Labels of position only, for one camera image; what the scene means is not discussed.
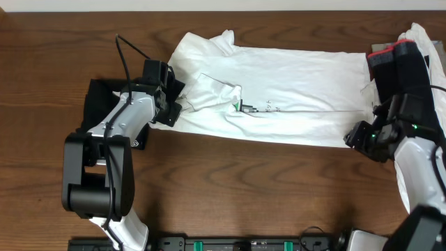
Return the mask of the white t-shirt with robot print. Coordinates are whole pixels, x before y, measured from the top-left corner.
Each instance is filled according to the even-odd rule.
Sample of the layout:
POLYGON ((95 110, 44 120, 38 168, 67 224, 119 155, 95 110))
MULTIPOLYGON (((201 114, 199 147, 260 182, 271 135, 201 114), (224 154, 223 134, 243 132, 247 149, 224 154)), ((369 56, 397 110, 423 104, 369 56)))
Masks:
POLYGON ((241 47, 226 30, 186 34, 169 65, 185 84, 177 132, 344 147, 378 104, 363 53, 241 47))

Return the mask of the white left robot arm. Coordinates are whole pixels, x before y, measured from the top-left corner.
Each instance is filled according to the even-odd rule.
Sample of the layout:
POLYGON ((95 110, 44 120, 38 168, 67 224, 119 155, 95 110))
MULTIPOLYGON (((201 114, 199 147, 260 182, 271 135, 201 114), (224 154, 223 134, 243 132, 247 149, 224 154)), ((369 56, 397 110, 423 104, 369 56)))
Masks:
POLYGON ((134 201, 132 143, 151 123, 172 127, 181 105, 184 83, 167 63, 145 58, 141 78, 129 77, 116 106, 86 132, 65 140, 61 202, 99 226, 113 250, 146 250, 148 227, 139 219, 134 201))

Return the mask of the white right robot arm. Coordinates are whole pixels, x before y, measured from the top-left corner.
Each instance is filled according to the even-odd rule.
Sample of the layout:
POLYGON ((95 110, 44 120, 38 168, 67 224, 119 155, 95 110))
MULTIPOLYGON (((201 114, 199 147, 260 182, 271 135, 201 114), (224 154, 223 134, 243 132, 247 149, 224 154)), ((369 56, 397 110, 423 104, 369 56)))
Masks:
POLYGON ((345 144, 376 162, 392 160, 407 218, 389 236, 359 229, 345 231, 337 250, 445 249, 445 138, 439 129, 422 124, 430 103, 413 86, 374 108, 377 120, 357 122, 345 144))

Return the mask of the black red-trimmed folded garment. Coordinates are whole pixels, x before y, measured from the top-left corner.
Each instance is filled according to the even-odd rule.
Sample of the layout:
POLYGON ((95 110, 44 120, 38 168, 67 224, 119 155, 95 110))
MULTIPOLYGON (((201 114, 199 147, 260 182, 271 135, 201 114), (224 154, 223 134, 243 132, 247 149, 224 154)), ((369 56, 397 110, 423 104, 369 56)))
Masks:
POLYGON ((381 103, 399 93, 422 97, 430 85, 425 58, 414 40, 403 39, 384 50, 371 53, 367 61, 374 77, 381 103))

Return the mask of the white garment at right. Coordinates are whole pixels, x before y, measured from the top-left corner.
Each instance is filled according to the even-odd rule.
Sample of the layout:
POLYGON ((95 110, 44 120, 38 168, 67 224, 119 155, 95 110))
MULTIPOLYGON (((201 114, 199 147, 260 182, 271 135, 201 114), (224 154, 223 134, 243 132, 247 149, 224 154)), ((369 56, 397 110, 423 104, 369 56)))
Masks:
MULTIPOLYGON (((434 109, 438 118, 438 125, 435 128, 439 129, 439 131, 443 133, 445 138, 445 74, 443 72, 440 57, 433 42, 428 37, 425 29, 419 24, 412 24, 411 28, 407 30, 407 32, 399 36, 398 41, 403 39, 414 40, 419 51, 422 53, 422 56, 425 58, 429 73, 430 85, 434 87, 431 91, 425 91, 428 93, 427 95, 431 94, 433 97, 434 109)), ((377 107, 379 105, 382 105, 380 101, 374 107, 377 107)), ((374 115, 374 120, 371 123, 375 122, 376 120, 376 115, 374 115)))

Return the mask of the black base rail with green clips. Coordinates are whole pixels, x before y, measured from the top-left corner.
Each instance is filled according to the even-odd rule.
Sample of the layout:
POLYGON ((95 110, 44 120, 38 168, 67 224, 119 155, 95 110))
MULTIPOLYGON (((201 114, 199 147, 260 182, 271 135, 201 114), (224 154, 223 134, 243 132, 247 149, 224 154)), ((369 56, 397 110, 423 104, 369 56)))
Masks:
POLYGON ((382 251, 389 240, 359 229, 343 232, 334 240, 330 235, 304 234, 302 238, 186 238, 170 236, 146 246, 148 251, 302 251, 302 250, 373 250, 382 251))

